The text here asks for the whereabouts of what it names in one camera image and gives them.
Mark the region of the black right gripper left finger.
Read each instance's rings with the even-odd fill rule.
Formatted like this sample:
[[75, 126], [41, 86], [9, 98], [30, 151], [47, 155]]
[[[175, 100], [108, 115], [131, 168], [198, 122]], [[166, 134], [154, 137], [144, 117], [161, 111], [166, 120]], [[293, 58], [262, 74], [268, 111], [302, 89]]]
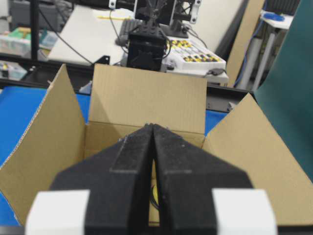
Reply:
[[27, 235], [134, 235], [148, 226], [153, 126], [59, 172], [37, 193]]

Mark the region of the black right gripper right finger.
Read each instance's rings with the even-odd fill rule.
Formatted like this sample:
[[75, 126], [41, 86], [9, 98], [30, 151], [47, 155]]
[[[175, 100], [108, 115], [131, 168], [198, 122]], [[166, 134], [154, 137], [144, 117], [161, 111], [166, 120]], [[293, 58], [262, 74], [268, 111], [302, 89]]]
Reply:
[[242, 169], [155, 124], [161, 227], [173, 235], [275, 235], [266, 192]]

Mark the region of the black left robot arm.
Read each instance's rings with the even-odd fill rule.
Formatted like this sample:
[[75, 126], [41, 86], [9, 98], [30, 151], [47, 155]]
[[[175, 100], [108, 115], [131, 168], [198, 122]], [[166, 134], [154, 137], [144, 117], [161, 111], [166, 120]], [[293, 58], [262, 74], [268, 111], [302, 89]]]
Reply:
[[193, 0], [136, 0], [138, 26], [128, 31], [126, 67], [160, 71], [172, 49], [170, 37], [187, 38], [183, 21], [191, 20]]

